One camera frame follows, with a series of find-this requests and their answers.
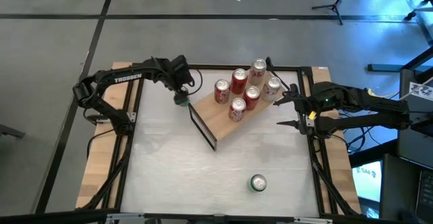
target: black stand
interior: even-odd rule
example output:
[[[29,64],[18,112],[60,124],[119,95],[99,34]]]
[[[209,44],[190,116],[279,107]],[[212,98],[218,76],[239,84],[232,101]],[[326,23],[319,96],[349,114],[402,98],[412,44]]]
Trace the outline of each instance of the black stand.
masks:
[[[331,11],[335,12],[337,14],[338,17],[338,21],[340,21],[340,25],[343,25],[343,21],[341,20],[341,16],[340,13],[338,12],[338,8],[337,5],[341,2],[341,0],[337,0],[334,4],[330,4],[330,5],[322,5],[322,6],[315,6],[312,7],[311,9],[320,9],[320,8],[328,8]]]
[[[0,125],[0,135],[11,135],[17,137],[18,139],[22,139],[25,133],[13,128],[9,128],[5,125]]]
[[[368,64],[367,69],[370,72],[400,72],[402,69],[419,70],[421,72],[428,70],[431,66],[421,66],[428,60],[433,58],[433,47],[428,48],[423,53],[413,58],[405,65],[394,64]]]

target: white label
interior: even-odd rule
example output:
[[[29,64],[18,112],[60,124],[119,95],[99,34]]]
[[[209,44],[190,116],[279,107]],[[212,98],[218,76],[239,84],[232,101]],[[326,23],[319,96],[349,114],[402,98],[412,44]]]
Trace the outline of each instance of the white label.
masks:
[[[116,83],[120,83],[120,82],[125,82],[125,81],[129,81],[129,80],[133,80],[133,79],[140,79],[142,74],[136,74],[136,75],[130,75],[130,76],[124,76],[121,78],[116,78],[114,79],[114,81]]]
[[[421,85],[411,82],[409,92],[417,89],[419,86],[421,86]],[[411,95],[418,96],[418,97],[433,101],[433,87],[430,87],[427,85],[422,85],[421,88],[419,88],[417,91],[413,92]]]

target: gray concrete floor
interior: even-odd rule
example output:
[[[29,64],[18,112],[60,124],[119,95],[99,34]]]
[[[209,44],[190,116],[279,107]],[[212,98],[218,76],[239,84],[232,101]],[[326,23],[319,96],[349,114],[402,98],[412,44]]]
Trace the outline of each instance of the gray concrete floor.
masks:
[[[109,14],[296,14],[330,0],[112,0]],[[104,0],[0,0],[0,14],[99,14]],[[410,12],[406,0],[343,0],[344,15]],[[29,213],[83,67],[96,20],[0,20],[0,123],[26,131],[0,137],[0,215]],[[333,81],[398,91],[398,75],[369,73],[369,63],[405,64],[428,44],[416,22],[335,20],[107,20],[91,73],[115,61],[184,54],[192,64],[327,66]],[[94,127],[76,114],[47,211],[72,210]],[[385,142],[396,132],[375,128]],[[347,140],[360,132],[350,130]],[[365,148],[375,145],[367,138]]]

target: tripod leg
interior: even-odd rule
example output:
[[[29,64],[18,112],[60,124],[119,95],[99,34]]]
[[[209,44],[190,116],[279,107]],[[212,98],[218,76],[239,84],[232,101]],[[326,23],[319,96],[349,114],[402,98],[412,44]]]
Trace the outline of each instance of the tripod leg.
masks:
[[[338,20],[340,21],[340,25],[343,25],[343,21],[341,20],[341,16],[340,16],[340,13],[338,12],[337,6],[335,6],[334,11],[337,14]]]
[[[311,9],[319,9],[319,8],[333,7],[333,6],[334,6],[333,4],[331,4],[331,5],[322,5],[322,6],[315,6],[315,7],[312,7]]]

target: can lid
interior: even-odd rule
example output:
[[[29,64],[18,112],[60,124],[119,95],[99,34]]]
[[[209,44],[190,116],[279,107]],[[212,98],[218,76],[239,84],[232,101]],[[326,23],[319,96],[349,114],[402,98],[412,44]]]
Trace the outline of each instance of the can lid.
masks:
[[[215,84],[216,84],[216,88],[222,91],[230,87],[229,81],[226,81],[224,79],[217,80]]]
[[[251,85],[246,87],[245,93],[249,98],[256,99],[258,96],[260,96],[260,89]]]
[[[266,186],[268,186],[268,182],[266,181],[266,178],[263,177],[263,175],[256,174],[256,175],[252,176],[251,187],[254,190],[261,192],[261,191],[265,190]]]
[[[233,75],[235,76],[236,79],[239,80],[246,79],[246,71],[242,68],[236,69],[235,72],[233,72]]]
[[[235,98],[231,101],[231,107],[234,110],[243,110],[246,107],[246,103],[242,98]]]
[[[252,65],[259,70],[266,69],[266,62],[263,59],[257,59],[257,61],[253,62]]]
[[[271,77],[269,80],[268,80],[268,85],[271,87],[271,88],[280,88],[281,87],[281,80],[279,79],[279,78],[277,78],[277,77]]]

